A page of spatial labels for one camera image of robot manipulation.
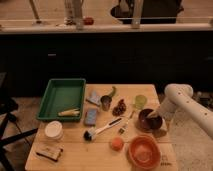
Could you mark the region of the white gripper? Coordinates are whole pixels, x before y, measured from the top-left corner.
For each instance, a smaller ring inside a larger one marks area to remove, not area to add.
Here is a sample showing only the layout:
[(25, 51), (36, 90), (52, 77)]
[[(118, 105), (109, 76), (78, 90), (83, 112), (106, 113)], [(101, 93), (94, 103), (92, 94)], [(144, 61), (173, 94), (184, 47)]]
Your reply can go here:
[(147, 118), (150, 129), (155, 138), (161, 138), (167, 135), (164, 120), (156, 111), (152, 111)]

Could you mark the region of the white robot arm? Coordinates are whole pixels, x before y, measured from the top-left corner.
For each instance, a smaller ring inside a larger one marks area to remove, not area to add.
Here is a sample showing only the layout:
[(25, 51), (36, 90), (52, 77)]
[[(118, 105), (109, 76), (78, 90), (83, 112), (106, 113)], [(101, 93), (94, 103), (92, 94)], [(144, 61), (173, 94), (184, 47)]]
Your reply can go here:
[(213, 139), (213, 112), (196, 102), (193, 88), (188, 84), (168, 84), (164, 89), (165, 98), (160, 106), (148, 117), (161, 116), (171, 121), (178, 108), (184, 110), (194, 122)]

